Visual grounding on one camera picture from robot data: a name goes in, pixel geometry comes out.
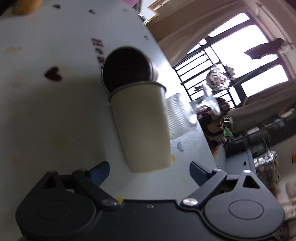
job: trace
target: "red heart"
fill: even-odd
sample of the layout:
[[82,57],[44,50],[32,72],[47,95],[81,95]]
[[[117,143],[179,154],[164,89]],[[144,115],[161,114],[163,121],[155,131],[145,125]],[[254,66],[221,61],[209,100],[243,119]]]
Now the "red heart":
[[62,77],[59,75],[59,68],[58,67],[51,67],[44,76],[52,81],[61,81]]

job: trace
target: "window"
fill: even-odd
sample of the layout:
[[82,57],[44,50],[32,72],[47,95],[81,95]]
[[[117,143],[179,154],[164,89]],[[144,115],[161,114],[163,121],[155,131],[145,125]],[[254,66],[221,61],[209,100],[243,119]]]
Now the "window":
[[256,22],[246,13],[240,13],[197,43],[174,69],[189,98],[196,100],[203,96],[203,91],[195,91],[195,87],[202,85],[213,64],[221,72],[226,72],[226,65],[234,68],[232,86],[228,90],[213,91],[215,97],[224,98],[234,108],[246,97],[288,80],[284,63],[276,54],[258,60],[244,54],[267,42]]

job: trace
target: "hanging ornament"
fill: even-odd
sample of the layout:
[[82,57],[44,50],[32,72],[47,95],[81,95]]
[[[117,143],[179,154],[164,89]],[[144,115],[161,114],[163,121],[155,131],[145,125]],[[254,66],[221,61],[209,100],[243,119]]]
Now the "hanging ornament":
[[208,86],[214,91],[228,89],[230,84],[230,79],[222,74],[215,64],[210,69],[206,81]]

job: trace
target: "clear plastic cup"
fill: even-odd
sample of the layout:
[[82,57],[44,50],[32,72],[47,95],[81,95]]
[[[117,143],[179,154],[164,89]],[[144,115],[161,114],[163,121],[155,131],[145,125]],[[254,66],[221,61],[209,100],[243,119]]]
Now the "clear plastic cup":
[[166,101],[170,139],[178,138],[196,129],[197,116],[181,94],[174,94]]

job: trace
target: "yellow stain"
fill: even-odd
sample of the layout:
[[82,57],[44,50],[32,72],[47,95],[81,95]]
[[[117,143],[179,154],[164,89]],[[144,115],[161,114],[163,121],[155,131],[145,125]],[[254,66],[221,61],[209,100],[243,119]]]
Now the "yellow stain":
[[12,163],[13,165],[17,165],[17,164],[18,164],[18,162],[19,162],[19,159],[18,159],[18,158],[15,158],[15,157],[13,157],[13,158],[10,158],[10,161],[11,161],[11,163]]
[[123,198],[122,197],[116,197],[115,199],[118,201],[118,203],[120,205],[123,203]]
[[296,154],[292,156],[292,163],[296,163]]
[[6,48],[4,53],[13,53],[13,52],[18,52],[18,51],[21,51],[22,48],[21,47],[9,47],[9,48]]

